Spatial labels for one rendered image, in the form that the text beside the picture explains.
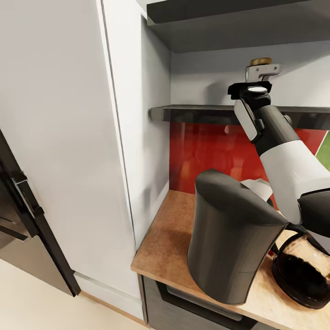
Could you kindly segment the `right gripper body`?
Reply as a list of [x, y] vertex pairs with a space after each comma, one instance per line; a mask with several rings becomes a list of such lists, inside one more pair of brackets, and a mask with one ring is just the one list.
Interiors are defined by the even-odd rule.
[[248, 88], [249, 86], [262, 86], [264, 88], [269, 88], [270, 82], [269, 81], [257, 81], [254, 83], [235, 83], [233, 85], [233, 89], [232, 89], [232, 100], [237, 100], [240, 99], [240, 95], [244, 92], [244, 90], [246, 88]]

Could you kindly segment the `bottle of coffee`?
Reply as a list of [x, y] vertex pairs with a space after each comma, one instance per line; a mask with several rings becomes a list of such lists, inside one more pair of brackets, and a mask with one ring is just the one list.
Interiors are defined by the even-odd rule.
[[[259, 58], [259, 59], [253, 59], [251, 60], [250, 66], [246, 67], [246, 81], [248, 79], [248, 72], [251, 66], [261, 66], [261, 65], [271, 65], [272, 64], [272, 59], [269, 57], [265, 58]], [[258, 77], [258, 81], [268, 81], [269, 76], [264, 76], [264, 77]]]

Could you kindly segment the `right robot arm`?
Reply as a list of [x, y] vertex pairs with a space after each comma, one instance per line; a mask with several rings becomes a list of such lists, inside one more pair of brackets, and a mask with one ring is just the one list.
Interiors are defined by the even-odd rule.
[[228, 87], [234, 112], [264, 166], [279, 212], [303, 226], [330, 254], [330, 172], [271, 105], [269, 81], [258, 77], [283, 71], [281, 64], [251, 66], [246, 83]]

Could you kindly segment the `paper coffee filter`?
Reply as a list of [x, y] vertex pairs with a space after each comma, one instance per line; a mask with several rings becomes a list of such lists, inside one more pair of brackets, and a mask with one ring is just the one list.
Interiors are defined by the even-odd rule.
[[246, 187], [248, 187], [251, 191], [257, 194], [264, 201], [267, 201], [270, 196], [273, 194], [270, 183], [259, 178], [257, 180], [248, 179], [240, 182]]

